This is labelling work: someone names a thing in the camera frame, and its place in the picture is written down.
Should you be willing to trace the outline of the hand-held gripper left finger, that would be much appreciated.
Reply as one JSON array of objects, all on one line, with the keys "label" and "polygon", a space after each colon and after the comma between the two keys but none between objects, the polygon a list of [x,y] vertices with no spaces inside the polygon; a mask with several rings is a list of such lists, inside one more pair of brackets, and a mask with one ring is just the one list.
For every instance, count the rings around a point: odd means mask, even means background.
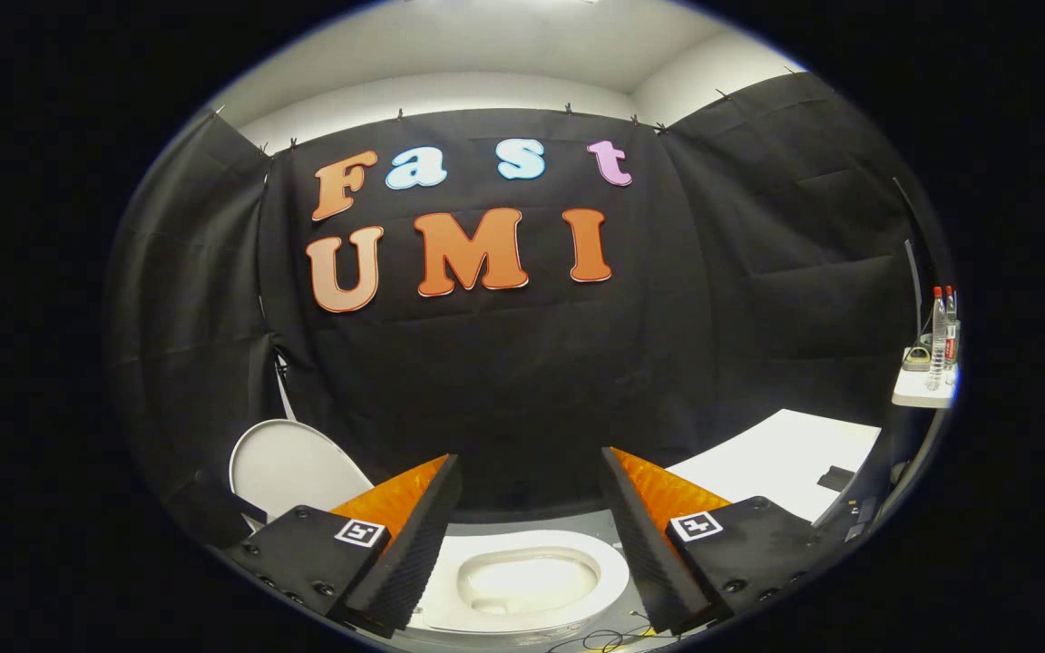
[{"label": "hand-held gripper left finger", "polygon": [[320,619],[389,638],[424,594],[461,492],[459,454],[436,456],[335,509],[296,505],[220,555]]}]

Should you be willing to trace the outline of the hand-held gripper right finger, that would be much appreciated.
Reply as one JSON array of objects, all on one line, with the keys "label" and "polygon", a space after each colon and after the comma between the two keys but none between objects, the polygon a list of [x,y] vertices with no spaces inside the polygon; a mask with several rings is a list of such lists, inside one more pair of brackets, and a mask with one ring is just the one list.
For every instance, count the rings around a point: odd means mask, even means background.
[{"label": "hand-held gripper right finger", "polygon": [[754,611],[845,545],[841,517],[815,526],[764,496],[723,499],[616,447],[601,449],[601,492],[659,633]]}]

